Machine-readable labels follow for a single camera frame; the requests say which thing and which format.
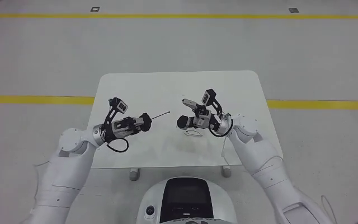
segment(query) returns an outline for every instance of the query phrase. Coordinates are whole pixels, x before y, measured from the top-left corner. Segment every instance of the table caster wheel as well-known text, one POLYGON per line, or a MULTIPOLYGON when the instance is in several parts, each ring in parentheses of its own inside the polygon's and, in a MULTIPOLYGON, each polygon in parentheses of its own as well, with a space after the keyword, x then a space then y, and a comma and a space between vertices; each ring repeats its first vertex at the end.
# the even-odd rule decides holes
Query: table caster wheel
POLYGON ((131 181, 136 181, 140 177, 140 169, 139 168, 131 168, 129 172, 129 179, 131 181))
POLYGON ((221 166, 220 167, 222 170, 222 176, 225 178, 229 178, 231 177, 231 168, 230 166, 221 166))

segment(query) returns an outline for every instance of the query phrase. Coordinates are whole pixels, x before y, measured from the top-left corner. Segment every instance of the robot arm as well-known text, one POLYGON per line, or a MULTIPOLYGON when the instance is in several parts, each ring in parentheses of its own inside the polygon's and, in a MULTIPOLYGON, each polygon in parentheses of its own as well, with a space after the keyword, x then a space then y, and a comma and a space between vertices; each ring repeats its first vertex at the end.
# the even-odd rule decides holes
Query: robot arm
MULTIPOLYGON (((219 105, 215 100, 215 95, 213 90, 207 90, 202 99, 203 107, 210 106, 213 102, 219 105)), ((240 114, 234 117, 230 114, 223 114, 220 105, 214 108, 217 112, 216 118, 211 118, 208 122, 200 121, 201 114, 214 116, 210 111, 207 112, 208 109, 201 108, 197 112, 194 111, 197 109, 192 108, 194 112, 197 112, 196 114, 199 114, 199 117, 182 116, 178 120, 178 127, 186 129, 188 126, 195 126, 195 118, 197 118, 196 123, 203 125, 197 125, 194 128, 208 128, 211 132, 214 131, 213 134, 217 137, 227 136, 245 169, 265 191, 274 208, 277 223, 332 224, 332 221, 314 201, 293 186, 277 150, 260 135, 256 119, 240 114), (193 120, 193 122, 187 122, 184 125, 183 120, 193 120)))
POLYGON ((111 99, 110 106, 103 124, 84 131, 68 129, 61 135, 43 176, 30 224, 65 224, 71 204, 90 173, 96 149, 104 143, 150 129, 152 120, 146 113, 139 118, 127 117, 112 122, 114 116, 118 112, 124 114, 128 106, 118 98, 111 99))

